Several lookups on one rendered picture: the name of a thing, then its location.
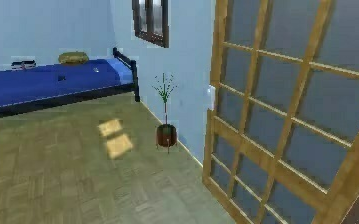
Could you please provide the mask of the dark stack of books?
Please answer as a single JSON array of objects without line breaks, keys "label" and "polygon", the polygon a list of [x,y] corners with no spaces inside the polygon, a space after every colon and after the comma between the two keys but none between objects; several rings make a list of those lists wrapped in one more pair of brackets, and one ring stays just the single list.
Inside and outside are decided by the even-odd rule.
[{"label": "dark stack of books", "polygon": [[25,61],[16,61],[11,63],[11,69],[15,70],[27,70],[36,67],[36,62],[34,60],[25,60]]}]

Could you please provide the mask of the white wall switch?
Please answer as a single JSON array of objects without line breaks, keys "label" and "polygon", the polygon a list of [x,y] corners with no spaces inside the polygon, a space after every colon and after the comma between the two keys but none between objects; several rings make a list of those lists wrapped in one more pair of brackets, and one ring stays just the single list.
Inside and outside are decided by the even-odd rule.
[{"label": "white wall switch", "polygon": [[216,96],[216,88],[213,85],[210,85],[207,89],[207,94],[209,97],[209,106],[210,110],[215,108],[215,96]]}]

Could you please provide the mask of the dark framed window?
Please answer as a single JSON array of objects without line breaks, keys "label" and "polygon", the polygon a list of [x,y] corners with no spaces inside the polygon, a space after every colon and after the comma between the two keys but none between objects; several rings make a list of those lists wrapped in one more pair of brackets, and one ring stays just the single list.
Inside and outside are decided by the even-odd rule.
[{"label": "dark framed window", "polygon": [[169,47],[168,0],[132,0],[135,36]]}]

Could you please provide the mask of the blue bed with black frame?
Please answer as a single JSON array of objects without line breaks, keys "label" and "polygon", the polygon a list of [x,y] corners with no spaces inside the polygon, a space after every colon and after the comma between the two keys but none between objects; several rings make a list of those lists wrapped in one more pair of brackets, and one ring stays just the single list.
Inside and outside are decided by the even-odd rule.
[{"label": "blue bed with black frame", "polygon": [[79,65],[0,71],[0,118],[127,92],[140,100],[137,66],[117,49],[111,58]]}]

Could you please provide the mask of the green plant in brown pot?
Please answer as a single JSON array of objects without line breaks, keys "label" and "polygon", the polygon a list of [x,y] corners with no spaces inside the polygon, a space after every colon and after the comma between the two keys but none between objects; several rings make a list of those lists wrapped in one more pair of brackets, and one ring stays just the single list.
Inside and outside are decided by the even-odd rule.
[{"label": "green plant in brown pot", "polygon": [[164,122],[156,128],[156,148],[165,147],[167,153],[170,153],[170,148],[177,144],[177,130],[176,127],[168,122],[167,103],[171,93],[176,88],[172,84],[173,76],[169,78],[162,74],[162,79],[157,81],[153,87],[157,91],[159,97],[163,101],[164,108]]}]

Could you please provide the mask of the wooden lattice glass door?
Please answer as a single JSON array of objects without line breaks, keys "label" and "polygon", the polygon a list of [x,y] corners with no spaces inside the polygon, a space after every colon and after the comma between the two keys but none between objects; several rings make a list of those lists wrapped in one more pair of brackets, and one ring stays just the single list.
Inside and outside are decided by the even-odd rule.
[{"label": "wooden lattice glass door", "polygon": [[359,0],[216,0],[203,181],[235,224],[354,224]]}]

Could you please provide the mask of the olive round cushion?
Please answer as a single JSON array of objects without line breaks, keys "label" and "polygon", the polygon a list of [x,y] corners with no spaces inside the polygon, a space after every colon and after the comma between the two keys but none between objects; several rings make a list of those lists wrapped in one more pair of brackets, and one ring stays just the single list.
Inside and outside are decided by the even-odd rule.
[{"label": "olive round cushion", "polygon": [[58,61],[60,64],[65,65],[77,65],[84,64],[89,60],[88,55],[85,52],[65,52],[59,55]]}]

